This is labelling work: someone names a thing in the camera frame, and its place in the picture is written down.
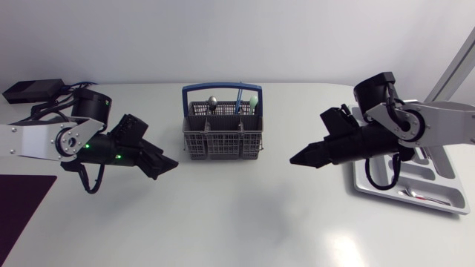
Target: gray plastic basket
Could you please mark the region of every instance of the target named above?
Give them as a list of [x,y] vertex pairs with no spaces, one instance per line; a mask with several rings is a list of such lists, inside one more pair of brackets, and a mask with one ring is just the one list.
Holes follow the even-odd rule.
[[[208,102],[190,102],[191,90],[209,88],[240,88],[255,90],[259,104],[255,114],[249,114],[249,102],[218,102],[209,114]],[[191,159],[257,159],[262,147],[262,90],[260,86],[243,83],[206,83],[183,88],[183,134]]]

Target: metal frame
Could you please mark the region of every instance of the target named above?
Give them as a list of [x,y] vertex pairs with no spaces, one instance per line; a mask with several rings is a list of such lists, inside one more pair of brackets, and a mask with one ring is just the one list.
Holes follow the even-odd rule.
[[449,100],[475,67],[475,28],[424,102]]

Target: tabletop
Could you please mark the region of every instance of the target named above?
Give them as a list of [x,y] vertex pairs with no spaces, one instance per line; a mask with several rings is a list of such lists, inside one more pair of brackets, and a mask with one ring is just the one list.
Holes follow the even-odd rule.
[[[58,176],[4,266],[475,266],[473,214],[358,192],[350,163],[289,163],[327,135],[320,113],[356,103],[352,87],[258,85],[264,149],[257,160],[227,161],[193,161],[183,150],[184,84],[91,87],[112,98],[108,130],[133,114],[149,125],[144,138],[180,164],[157,181],[138,167],[106,166],[90,195],[58,162],[2,157],[2,174]],[[237,91],[194,93],[190,100],[232,101]],[[30,107],[0,97],[0,123]],[[475,207],[475,148],[447,150]],[[86,167],[90,177],[98,170]]]

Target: silver metal bracket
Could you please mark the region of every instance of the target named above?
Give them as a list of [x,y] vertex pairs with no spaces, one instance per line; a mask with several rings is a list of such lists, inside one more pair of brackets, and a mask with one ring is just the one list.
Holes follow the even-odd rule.
[[76,159],[82,146],[103,124],[90,118],[71,117],[70,120],[61,123],[38,121],[37,125],[0,125],[0,156],[62,162]]

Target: black box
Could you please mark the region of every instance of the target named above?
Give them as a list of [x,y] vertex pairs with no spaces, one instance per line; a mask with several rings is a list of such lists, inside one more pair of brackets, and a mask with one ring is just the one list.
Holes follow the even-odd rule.
[[3,97],[10,104],[46,102],[63,86],[65,83],[61,79],[17,82],[3,93]]

